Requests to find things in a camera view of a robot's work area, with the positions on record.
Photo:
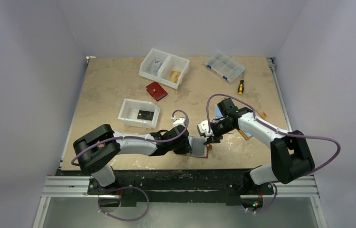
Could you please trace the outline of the tan leather card holder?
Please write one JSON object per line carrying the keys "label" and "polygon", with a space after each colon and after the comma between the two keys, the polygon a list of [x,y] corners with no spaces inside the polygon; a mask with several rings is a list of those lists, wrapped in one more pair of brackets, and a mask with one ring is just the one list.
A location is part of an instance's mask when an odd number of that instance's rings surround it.
{"label": "tan leather card holder", "polygon": [[206,138],[189,136],[188,145],[190,148],[186,148],[183,150],[183,153],[179,153],[178,155],[207,159],[209,151],[212,150],[212,145],[205,145],[205,142]]}

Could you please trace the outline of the grey magnetic stripe card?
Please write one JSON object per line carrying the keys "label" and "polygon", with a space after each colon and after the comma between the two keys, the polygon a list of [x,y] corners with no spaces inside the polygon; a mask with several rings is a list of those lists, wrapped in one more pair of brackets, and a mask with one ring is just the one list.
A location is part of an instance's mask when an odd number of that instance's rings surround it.
{"label": "grey magnetic stripe card", "polygon": [[203,143],[206,141],[203,137],[191,137],[190,146],[192,151],[189,153],[190,156],[206,158],[207,157],[207,147]]}

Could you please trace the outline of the small white plastic bin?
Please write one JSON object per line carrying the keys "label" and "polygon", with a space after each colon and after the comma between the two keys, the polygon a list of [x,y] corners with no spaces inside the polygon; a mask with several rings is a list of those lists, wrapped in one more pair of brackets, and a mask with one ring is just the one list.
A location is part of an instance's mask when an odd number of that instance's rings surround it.
{"label": "small white plastic bin", "polygon": [[[137,119],[139,110],[154,112],[153,119],[151,121]],[[152,102],[125,98],[118,115],[118,120],[121,120],[125,126],[129,127],[155,129],[157,126],[159,114],[160,107]]]}

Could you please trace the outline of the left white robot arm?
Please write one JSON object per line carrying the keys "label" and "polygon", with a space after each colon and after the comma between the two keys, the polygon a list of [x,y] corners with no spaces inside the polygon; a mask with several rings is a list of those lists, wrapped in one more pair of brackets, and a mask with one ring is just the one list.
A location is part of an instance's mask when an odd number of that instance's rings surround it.
{"label": "left white robot arm", "polygon": [[168,152],[187,154],[192,151],[192,137],[183,125],[145,135],[124,134],[103,124],[73,143],[75,157],[71,164],[89,174],[105,194],[118,188],[114,171],[108,163],[117,155],[141,154],[164,156]]}

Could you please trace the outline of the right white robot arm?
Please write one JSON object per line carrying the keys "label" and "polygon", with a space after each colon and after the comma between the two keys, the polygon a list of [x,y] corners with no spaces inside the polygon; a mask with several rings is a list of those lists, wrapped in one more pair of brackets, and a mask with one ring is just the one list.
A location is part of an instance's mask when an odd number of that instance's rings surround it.
{"label": "right white robot arm", "polygon": [[265,183],[288,184],[314,170],[315,163],[302,132],[271,126],[250,108],[238,108],[230,98],[219,102],[217,107],[222,119],[215,122],[207,119],[197,125],[199,135],[206,138],[205,144],[220,143],[224,134],[238,130],[249,133],[270,149],[270,164],[244,174],[243,187],[248,193],[255,193]]}

